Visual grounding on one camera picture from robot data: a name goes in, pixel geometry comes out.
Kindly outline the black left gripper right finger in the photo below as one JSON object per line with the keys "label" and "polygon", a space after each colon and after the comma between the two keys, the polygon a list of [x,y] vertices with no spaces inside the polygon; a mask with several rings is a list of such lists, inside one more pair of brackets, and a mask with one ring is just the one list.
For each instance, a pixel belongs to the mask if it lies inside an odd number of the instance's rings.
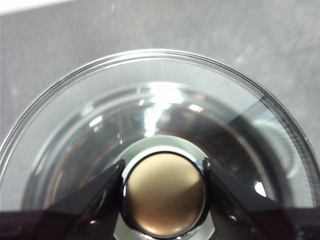
{"label": "black left gripper right finger", "polygon": [[319,208],[286,207],[202,161],[207,200],[218,240],[318,240]]}

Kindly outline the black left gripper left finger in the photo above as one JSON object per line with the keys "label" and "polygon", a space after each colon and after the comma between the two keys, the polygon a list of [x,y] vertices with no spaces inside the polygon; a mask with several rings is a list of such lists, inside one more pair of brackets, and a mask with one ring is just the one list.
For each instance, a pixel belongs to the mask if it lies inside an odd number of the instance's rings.
{"label": "black left gripper left finger", "polygon": [[45,209],[2,211],[2,240],[62,240],[72,228],[87,216],[95,204],[111,205],[122,184],[123,160],[113,164],[77,191]]}

